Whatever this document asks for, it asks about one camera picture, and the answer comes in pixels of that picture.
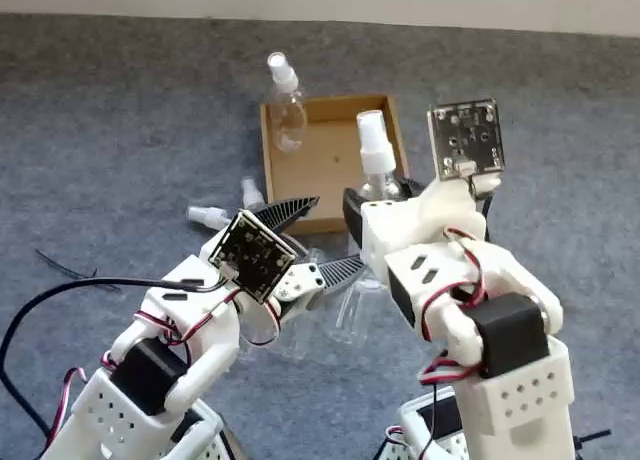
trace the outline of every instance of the cable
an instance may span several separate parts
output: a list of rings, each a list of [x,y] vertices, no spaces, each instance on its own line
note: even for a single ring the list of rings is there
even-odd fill
[[[434,383],[433,384],[433,408],[431,409],[431,430],[429,431],[430,438],[429,438],[429,441],[427,442],[427,444],[424,446],[424,448],[420,452],[420,455],[418,455],[418,460],[426,460],[427,457],[425,457],[425,455],[427,454],[427,450],[429,450],[429,447],[433,443],[433,436],[436,433],[436,408],[437,408],[437,405],[438,405],[438,384]]]
[[[451,237],[452,234],[457,235],[458,238],[452,238]],[[482,265],[480,265],[480,260],[478,259],[478,257],[469,248],[467,248],[462,243],[462,241],[460,241],[459,237],[467,238],[469,240],[476,240],[476,239],[472,235],[469,235],[468,233],[463,232],[462,230],[459,230],[457,228],[452,228],[452,227],[445,228],[443,231],[443,235],[448,240],[457,242],[458,245],[460,245],[460,247],[464,250],[465,256],[478,269],[478,280],[475,283],[473,294],[471,295],[471,299],[468,302],[469,306],[475,307],[484,298],[484,293],[485,293],[484,274],[482,273]]]
[[[11,341],[15,336],[18,327],[22,323],[22,320],[38,305],[45,302],[49,298],[58,295],[63,292],[67,292],[69,290],[73,290],[81,287],[89,287],[93,285],[127,285],[127,286],[136,286],[136,287],[157,287],[157,288],[165,288],[167,290],[182,290],[185,292],[192,293],[209,293],[217,290],[218,288],[224,286],[227,283],[226,279],[220,280],[215,285],[209,287],[200,287],[197,285],[193,285],[191,283],[182,283],[182,282],[171,282],[167,280],[149,280],[149,279],[139,279],[139,278],[121,278],[121,277],[92,277],[92,278],[83,278],[80,280],[75,280],[69,283],[63,283],[62,285],[58,285],[57,287],[50,288],[42,292],[41,294],[35,296],[29,302],[18,310],[18,313],[13,317],[11,323],[9,324],[9,328],[7,328],[6,333],[2,339],[2,343],[0,344],[0,381],[9,392],[14,400],[20,405],[20,407],[31,417],[31,419],[36,423],[40,431],[48,437],[51,433],[51,429],[47,425],[47,422],[42,418],[42,416],[36,411],[36,409],[29,403],[29,401],[20,393],[18,388],[14,385],[14,383],[9,378],[5,363],[7,360],[7,353],[9,351],[9,346],[11,345]]]
[[[425,315],[427,313],[427,309],[433,304],[433,302],[435,302],[438,298],[440,298],[442,295],[444,295],[445,293],[448,293],[449,291],[453,290],[455,287],[464,287],[464,286],[469,286],[469,285],[475,285],[474,282],[471,281],[461,281],[461,282],[455,282],[452,283],[450,285],[447,285],[445,287],[442,287],[440,290],[437,290],[433,295],[431,295],[422,305],[422,311],[420,313],[420,319],[421,319],[421,330],[422,330],[422,337],[427,340],[428,342],[431,341],[431,334],[429,333],[429,326],[427,325],[427,321],[425,319]]]
[[[93,278],[98,274],[98,269],[94,268],[91,275],[84,275],[82,273],[76,272],[75,270],[71,270],[68,267],[65,267],[60,262],[57,262],[49,255],[45,254],[42,250],[34,248],[34,251],[38,254],[40,258],[42,258],[47,264],[56,270],[58,270],[63,275],[66,275],[69,278],[73,278],[74,280],[78,280],[80,278]],[[104,290],[110,290],[112,292],[121,292],[122,289],[116,287],[115,285],[96,285],[97,288],[102,288]]]
[[[55,440],[58,433],[60,433],[60,428],[62,427],[62,422],[67,413],[67,407],[69,406],[69,392],[71,390],[71,381],[73,377],[78,374],[84,383],[87,383],[87,375],[84,373],[84,369],[81,367],[74,367],[67,371],[64,376],[64,380],[62,382],[62,395],[60,397],[60,403],[58,404],[58,410],[56,411],[56,416],[53,419],[53,424],[51,425],[51,433],[47,438],[47,443],[45,444],[45,450],[51,446],[53,441]]]
[[[247,341],[247,343],[249,343],[250,345],[253,345],[254,347],[266,347],[266,346],[272,344],[273,342],[275,342],[276,340],[278,340],[278,338],[280,337],[280,330],[281,330],[282,327],[280,325],[280,318],[278,317],[278,314],[276,313],[274,308],[269,303],[269,300],[264,302],[264,307],[267,309],[267,312],[269,313],[269,316],[271,317],[271,320],[273,321],[273,327],[274,327],[275,331],[274,331],[273,336],[269,340],[266,340],[264,342],[253,342],[253,341],[249,340],[248,338],[244,337],[244,339]]]
[[[491,202],[493,202],[493,194],[489,195],[487,199],[482,204],[482,215],[484,219],[487,221],[487,229],[484,232],[484,241],[490,242],[491,235],[489,234],[489,209],[491,208]]]
[[[429,366],[418,373],[418,381],[421,385],[457,382],[478,370],[478,365],[463,367],[455,360],[448,358],[447,355],[448,351],[443,350],[431,361]]]
[[[404,430],[400,425],[392,425],[390,427],[387,427],[384,431],[384,436],[387,439],[387,442],[392,443],[394,445],[401,445],[403,447],[409,448],[409,445],[407,445],[404,441],[396,440],[395,438],[393,438],[394,435],[403,435],[403,434],[404,434]]]

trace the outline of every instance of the open cardboard tray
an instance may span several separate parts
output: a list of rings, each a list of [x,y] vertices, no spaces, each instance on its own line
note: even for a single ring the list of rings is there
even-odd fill
[[[318,206],[288,232],[342,232],[346,230],[342,192],[364,183],[356,124],[358,113],[383,111],[396,157],[396,173],[409,176],[395,105],[387,95],[350,95],[311,98],[305,106],[309,126],[302,146],[293,153],[278,149],[273,141],[269,106],[260,107],[268,201],[318,196]]]

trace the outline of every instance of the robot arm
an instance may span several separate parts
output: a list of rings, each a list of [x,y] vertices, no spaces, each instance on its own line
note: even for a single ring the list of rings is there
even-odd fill
[[[447,362],[464,367],[453,390],[469,458],[573,460],[569,356],[552,336],[562,327],[560,302],[510,252],[479,240],[486,220],[476,201],[500,184],[504,167],[497,107],[446,105],[428,118],[438,178],[404,202],[361,205],[362,259],[416,334],[444,341]],[[431,383],[447,378],[425,373]],[[423,422],[401,418],[413,458],[458,458]]]
[[[149,289],[112,345],[113,368],[91,377],[43,459],[208,458],[203,445],[211,448],[221,421],[199,397],[237,356],[239,315],[253,330],[267,330],[274,327],[272,311],[279,329],[281,319],[305,308],[326,286],[321,267],[293,265],[294,258],[258,217],[242,211],[199,257],[188,257],[164,278],[220,287],[208,293]],[[187,344],[191,362],[185,364],[158,338],[168,322],[181,333],[176,343]],[[197,420],[176,438],[194,415]]]

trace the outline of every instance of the circuit board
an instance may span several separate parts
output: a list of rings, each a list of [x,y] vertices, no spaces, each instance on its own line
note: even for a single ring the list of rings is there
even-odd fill
[[[264,303],[296,259],[295,252],[255,215],[240,211],[209,257],[209,263],[238,272],[234,279],[258,303]]]
[[[504,170],[504,152],[495,100],[433,107],[429,134],[440,180]]]

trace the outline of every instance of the black wire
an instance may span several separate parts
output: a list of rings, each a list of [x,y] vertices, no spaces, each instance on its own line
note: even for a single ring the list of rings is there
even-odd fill
[[[429,432],[431,438],[429,438],[429,441],[420,452],[420,455],[418,456],[418,460],[424,460],[424,454],[427,453],[427,450],[433,443],[433,436],[436,433],[436,408],[438,403],[437,397],[438,397],[438,383],[436,382],[433,384],[433,408],[431,409],[431,429],[430,429],[431,431]]]
[[[83,278],[80,280],[76,280],[69,283],[63,283],[62,285],[58,285],[57,287],[50,288],[37,295],[29,302],[18,310],[18,313],[11,323],[9,324],[9,328],[7,328],[6,333],[4,334],[4,338],[2,339],[2,344],[0,344],[0,381],[7,389],[7,392],[14,398],[18,405],[31,417],[31,419],[36,423],[40,431],[48,437],[51,429],[47,422],[42,418],[42,416],[36,411],[36,409],[29,403],[29,401],[20,393],[18,388],[13,384],[9,376],[7,375],[7,371],[5,369],[5,363],[7,359],[7,352],[9,351],[9,346],[11,345],[11,341],[20,326],[20,323],[27,314],[36,308],[38,305],[46,301],[47,299],[58,295],[60,293],[66,292],[68,290],[73,290],[75,288],[81,287],[89,287],[92,285],[129,285],[136,287],[158,287],[165,288],[167,290],[182,290],[185,292],[193,292],[193,293],[208,293],[217,290],[218,288],[225,285],[226,281],[221,280],[215,285],[210,287],[200,287],[194,285],[192,283],[182,283],[182,282],[170,282],[167,280],[148,280],[148,279],[140,279],[140,278],[120,278],[120,277],[93,277],[93,278]]]
[[[98,269],[94,268],[93,273],[91,275],[83,275],[82,273],[76,272],[75,270],[71,270],[68,267],[65,267],[60,262],[54,260],[49,255],[44,253],[42,250],[34,248],[34,251],[38,254],[40,258],[42,258],[51,268],[55,268],[63,275],[66,275],[69,278],[73,278],[74,280],[80,280],[81,278],[93,278],[98,274]],[[121,292],[122,289],[116,287],[115,285],[96,285],[97,288],[102,288],[104,290],[110,290],[113,292]]]
[[[489,209],[491,208],[491,202],[493,202],[493,194],[489,195],[482,204],[482,216],[487,220],[487,229],[484,232],[484,241],[490,242],[491,235],[489,234]]]

